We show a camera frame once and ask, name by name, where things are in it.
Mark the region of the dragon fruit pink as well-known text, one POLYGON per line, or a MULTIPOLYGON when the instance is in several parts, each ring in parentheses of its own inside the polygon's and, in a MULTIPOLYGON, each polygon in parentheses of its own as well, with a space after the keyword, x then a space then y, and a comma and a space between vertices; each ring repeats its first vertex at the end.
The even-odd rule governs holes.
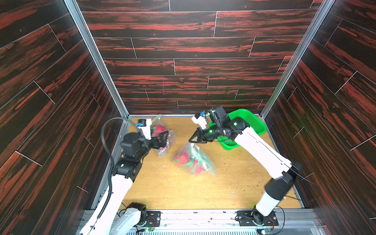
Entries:
POLYGON ((183 168, 192 168, 194 165, 193 155, 188 150, 179 150, 174 155, 175 163, 183 168))

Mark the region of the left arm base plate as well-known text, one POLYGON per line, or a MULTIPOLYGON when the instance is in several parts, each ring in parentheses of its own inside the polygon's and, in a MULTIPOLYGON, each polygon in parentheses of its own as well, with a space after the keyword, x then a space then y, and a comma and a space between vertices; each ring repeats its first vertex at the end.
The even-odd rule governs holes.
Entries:
POLYGON ((146 213, 146 224, 145 227, 159 227, 161 224, 161 211, 147 211, 146 213))

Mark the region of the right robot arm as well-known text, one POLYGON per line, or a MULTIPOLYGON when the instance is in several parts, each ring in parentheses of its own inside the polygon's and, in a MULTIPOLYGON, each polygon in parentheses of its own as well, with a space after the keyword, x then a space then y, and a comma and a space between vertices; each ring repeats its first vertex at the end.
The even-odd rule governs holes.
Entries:
POLYGON ((271 179, 264 186, 264 194, 253 207, 250 217, 255 225, 264 225, 294 185, 302 165, 292 163, 260 137, 266 132, 266 126, 249 110, 238 109, 227 114, 222 106, 218 106, 196 113, 192 121, 199 127, 189 139, 190 143, 220 141, 228 149, 240 146, 269 173, 271 179))

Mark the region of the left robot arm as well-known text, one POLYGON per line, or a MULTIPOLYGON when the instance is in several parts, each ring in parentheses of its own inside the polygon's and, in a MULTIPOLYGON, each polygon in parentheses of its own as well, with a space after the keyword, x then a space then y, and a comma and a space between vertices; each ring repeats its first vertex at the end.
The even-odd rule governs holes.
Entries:
POLYGON ((123 198, 131 189, 143 165, 143 160, 152 149, 159 150, 167 145, 169 131, 165 130, 150 139, 139 132, 124 136, 120 146, 122 157, 110 171, 108 189, 93 215, 81 229, 81 235, 126 235, 139 223, 146 223, 146 205, 133 203, 115 222, 123 198))

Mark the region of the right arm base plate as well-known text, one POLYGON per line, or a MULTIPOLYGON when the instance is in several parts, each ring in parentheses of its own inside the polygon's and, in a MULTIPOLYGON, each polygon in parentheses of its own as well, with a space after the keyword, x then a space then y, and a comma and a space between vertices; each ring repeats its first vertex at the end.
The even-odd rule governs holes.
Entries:
POLYGON ((247 227, 276 227, 279 225, 274 211, 272 211, 268 216, 264 216, 261 213, 253 210, 236 211, 235 221, 239 222, 240 226, 247 227))

